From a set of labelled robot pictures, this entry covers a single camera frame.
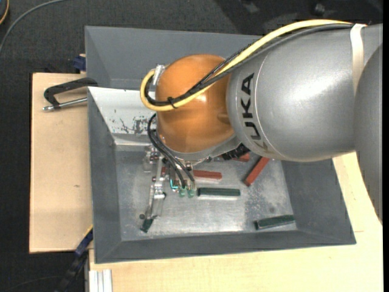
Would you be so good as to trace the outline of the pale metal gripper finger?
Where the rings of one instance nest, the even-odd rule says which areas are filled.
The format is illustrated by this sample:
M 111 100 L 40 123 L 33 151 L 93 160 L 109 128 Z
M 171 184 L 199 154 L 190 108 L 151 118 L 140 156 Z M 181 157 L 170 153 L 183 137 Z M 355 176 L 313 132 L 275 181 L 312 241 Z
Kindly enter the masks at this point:
M 154 177 L 150 185 L 149 202 L 145 212 L 147 220 L 153 220 L 162 215 L 166 194 L 164 192 L 164 177 Z
M 157 173 L 162 159 L 161 152 L 155 147 L 146 147 L 143 157 L 143 171 L 146 173 Z

